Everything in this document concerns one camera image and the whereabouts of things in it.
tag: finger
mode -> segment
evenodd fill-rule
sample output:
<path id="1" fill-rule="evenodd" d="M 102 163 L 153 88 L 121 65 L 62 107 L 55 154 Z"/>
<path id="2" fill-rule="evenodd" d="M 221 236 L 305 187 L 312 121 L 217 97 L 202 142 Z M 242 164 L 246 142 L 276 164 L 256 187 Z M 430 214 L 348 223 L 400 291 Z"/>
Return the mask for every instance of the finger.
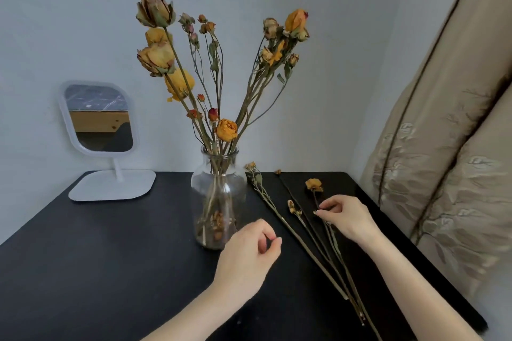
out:
<path id="1" fill-rule="evenodd" d="M 270 248 L 267 249 L 265 254 L 261 255 L 261 258 L 267 267 L 267 270 L 269 270 L 272 267 L 272 264 L 278 259 L 279 255 L 281 254 L 281 244 L 283 243 L 283 239 L 278 237 L 272 240 L 272 244 L 270 245 Z"/>
<path id="2" fill-rule="evenodd" d="M 274 229 L 270 226 L 268 222 L 263 219 L 259 219 L 256 222 L 251 224 L 251 227 L 248 228 L 251 234 L 259 237 L 261 233 L 265 234 L 270 240 L 274 240 L 277 236 L 274 232 Z"/>
<path id="3" fill-rule="evenodd" d="M 258 239 L 258 252 L 264 254 L 267 251 L 267 237 L 263 232 L 259 235 Z"/>
<path id="4" fill-rule="evenodd" d="M 336 196 L 329 197 L 327 200 L 323 201 L 319 205 L 319 207 L 320 207 L 320 209 L 327 209 L 327 208 L 330 208 L 337 204 L 343 205 L 344 202 L 346 202 L 349 198 L 350 198 L 350 196 L 346 196 L 344 194 L 338 194 Z"/>
<path id="5" fill-rule="evenodd" d="M 322 220 L 332 222 L 332 223 L 334 223 L 334 221 L 336 220 L 336 215 L 338 215 L 338 218 L 339 218 L 338 213 L 330 212 L 328 210 L 323 210 L 323 209 L 317 210 L 315 212 L 315 214 L 317 216 L 319 216 Z"/>

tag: beige curtain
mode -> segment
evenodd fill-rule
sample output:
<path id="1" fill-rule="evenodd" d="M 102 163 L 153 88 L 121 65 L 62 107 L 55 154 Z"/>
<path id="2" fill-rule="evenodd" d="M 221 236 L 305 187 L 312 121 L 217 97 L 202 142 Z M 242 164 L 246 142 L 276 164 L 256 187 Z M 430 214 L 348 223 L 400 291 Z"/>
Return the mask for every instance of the beige curtain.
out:
<path id="1" fill-rule="evenodd" d="M 512 178 L 500 152 L 503 139 L 512 141 L 512 134 L 485 131 L 508 121 L 504 110 L 498 111 L 506 105 L 502 100 L 495 103 L 509 82 L 511 65 L 512 2 L 457 0 L 396 103 L 362 176 L 363 189 L 466 295 L 496 262 L 496 253 L 508 248 L 507 234 L 495 229 L 509 223 L 503 211 L 509 202 L 504 188 L 491 185 L 486 174 L 476 180 L 482 185 L 478 192 L 467 190 L 467 181 L 474 180 L 462 178 L 475 175 L 468 174 L 468 168 L 485 166 L 479 159 L 487 157 L 484 162 L 500 163 L 500 174 L 493 180 L 498 176 L 500 186 L 508 186 L 512 195 Z M 508 96 L 507 91 L 502 99 Z M 479 213 L 461 212 L 462 203 L 462 209 Z M 449 222 L 447 215 L 457 217 Z M 470 222 L 474 218 L 480 218 L 479 223 Z M 488 230 L 474 228 L 482 219 Z"/>

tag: black table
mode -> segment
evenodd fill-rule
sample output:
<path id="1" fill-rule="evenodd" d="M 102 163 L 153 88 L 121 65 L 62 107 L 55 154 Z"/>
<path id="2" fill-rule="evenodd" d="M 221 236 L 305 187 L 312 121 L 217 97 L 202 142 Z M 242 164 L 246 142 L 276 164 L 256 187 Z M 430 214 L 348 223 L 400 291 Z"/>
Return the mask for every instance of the black table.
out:
<path id="1" fill-rule="evenodd" d="M 359 197 L 462 317 L 477 331 L 486 329 L 478 312 L 347 174 L 282 175 L 305 209 L 314 209 L 303 191 L 310 177 L 323 181 L 326 196 Z M 67 197 L 73 185 L 55 198 L 0 246 L 0 339 L 136 341 L 178 313 L 211 282 L 219 255 L 195 242 L 189 181 L 189 173 L 157 173 L 152 190 L 135 200 L 73 202 Z M 277 177 L 264 174 L 264 185 L 285 214 L 288 196 Z M 251 189 L 247 206 L 250 220 L 264 218 L 283 237 L 282 255 L 260 292 L 210 339 L 375 339 Z M 295 218 L 285 218 L 302 235 Z M 353 242 L 338 240 L 382 338 L 414 339 L 373 262 Z"/>

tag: clear glass bottle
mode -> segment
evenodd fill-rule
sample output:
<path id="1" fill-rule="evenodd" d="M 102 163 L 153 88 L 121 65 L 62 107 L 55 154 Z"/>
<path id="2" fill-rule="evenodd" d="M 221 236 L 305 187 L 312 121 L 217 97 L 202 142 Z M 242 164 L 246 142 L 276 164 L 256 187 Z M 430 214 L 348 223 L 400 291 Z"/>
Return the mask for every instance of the clear glass bottle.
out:
<path id="1" fill-rule="evenodd" d="M 238 148 L 229 155 L 209 154 L 190 180 L 195 239 L 205 248 L 223 249 L 242 227 L 247 177 L 236 163 Z"/>

